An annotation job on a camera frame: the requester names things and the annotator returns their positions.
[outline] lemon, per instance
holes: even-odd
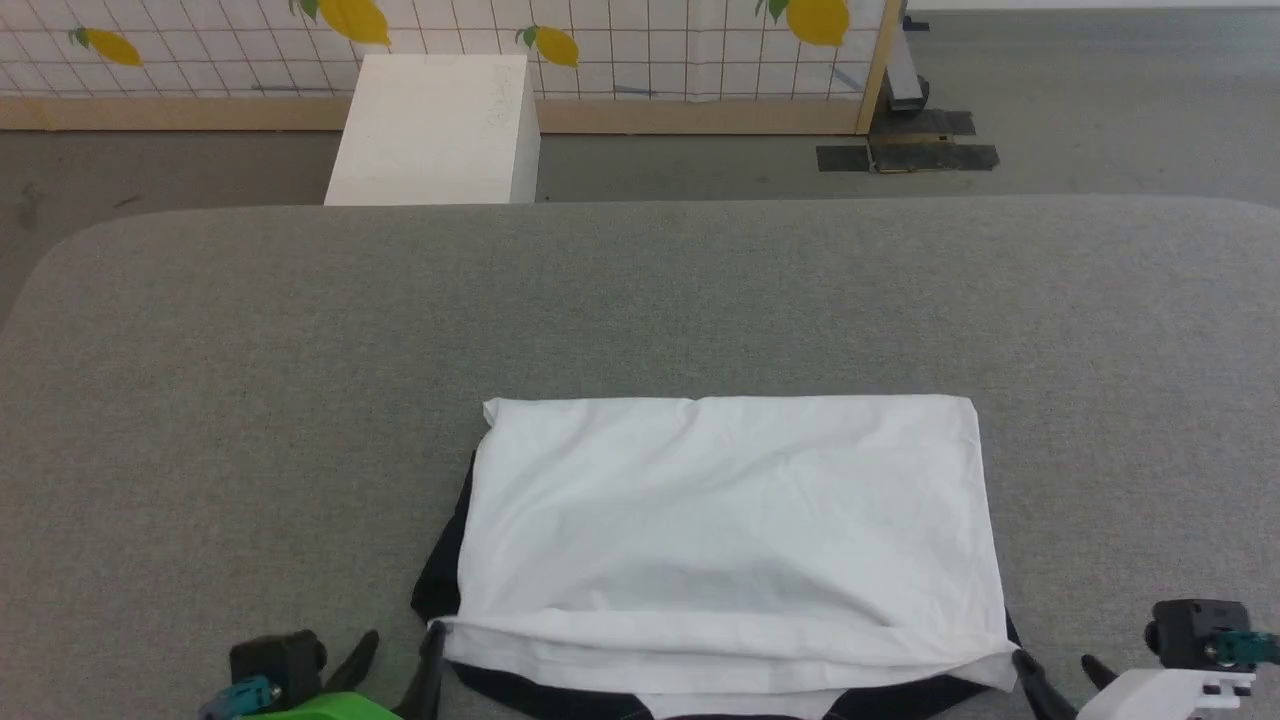
[[[562,29],[529,26],[517,32],[516,37],[524,40],[525,45],[530,47],[538,45],[538,51],[550,63],[567,68],[577,67],[577,42],[573,42],[573,38]]]
[[[329,27],[352,42],[390,45],[387,15],[372,0],[320,0],[320,14]]]
[[[81,47],[97,50],[100,55],[113,63],[133,65],[136,68],[142,67],[142,58],[138,56],[138,49],[114,32],[92,27],[78,27],[68,31],[67,37]]]
[[[787,3],[787,24],[796,37],[809,45],[838,47],[849,29],[849,6],[845,0],[791,0]]]

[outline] grid pattern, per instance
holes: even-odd
[[[803,42],[756,1],[320,0],[371,4],[383,45],[289,0],[0,0],[0,96],[349,95],[371,53],[502,53],[530,55],[539,97],[861,100],[883,0],[790,0],[847,6],[838,46]],[[82,46],[68,36],[81,27],[123,38],[141,64],[113,61],[97,37]],[[572,38],[576,67],[547,28]]]

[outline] white cardboard box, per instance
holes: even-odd
[[[532,202],[538,113],[518,55],[367,55],[325,205]]]

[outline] gray table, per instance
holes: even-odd
[[[977,405],[1009,607],[1074,700],[1082,652],[1153,664],[1157,600],[1280,628],[1275,210],[189,211],[67,240],[0,336],[0,715],[182,717],[302,626],[380,629],[394,700],[488,397],[909,392]],[[447,717],[512,715],[449,680]],[[1277,715],[1271,669],[1235,717]]]

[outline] gray floor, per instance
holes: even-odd
[[[544,138],[549,201],[1158,192],[1280,206],[1280,12],[920,15],[931,106],[972,110],[991,173],[818,173],[813,137]],[[315,204],[335,133],[0,135],[0,322],[91,224]]]

